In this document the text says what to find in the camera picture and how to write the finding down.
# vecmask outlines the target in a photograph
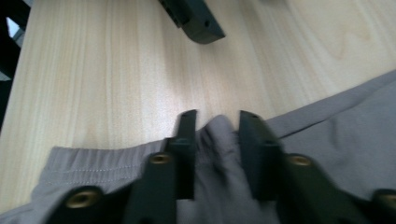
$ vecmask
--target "wood grain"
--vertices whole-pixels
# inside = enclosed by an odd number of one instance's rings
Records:
[[[396,68],[396,1],[206,1],[227,37],[191,42],[156,0],[35,0],[0,140],[0,213],[53,146],[132,147],[238,111],[266,119]]]

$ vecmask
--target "wooden table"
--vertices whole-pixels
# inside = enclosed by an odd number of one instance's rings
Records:
[[[53,146],[132,147],[238,111],[266,119],[396,68],[394,0],[207,0],[197,45],[156,0],[35,0],[0,140],[0,213],[28,203]]]

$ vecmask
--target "black plastic bracket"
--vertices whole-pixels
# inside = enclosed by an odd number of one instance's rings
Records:
[[[225,37],[203,0],[159,0],[175,25],[194,42],[209,44]]]

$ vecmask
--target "light wood surface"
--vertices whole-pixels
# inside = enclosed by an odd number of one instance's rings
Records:
[[[156,0],[35,0],[0,140],[0,213],[53,146],[132,147],[238,111],[266,119],[396,68],[394,0],[207,0],[227,37],[191,42]]]

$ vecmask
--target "gray cloth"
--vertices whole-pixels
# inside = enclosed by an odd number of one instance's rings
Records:
[[[396,187],[396,71],[267,120],[287,152],[317,160],[340,189],[368,199]],[[273,203],[252,200],[235,130],[224,116],[196,134],[196,200],[177,202],[177,223],[278,223]],[[62,196],[83,185],[114,191],[140,175],[161,141],[120,150],[55,147],[31,203],[0,223],[43,223]]]

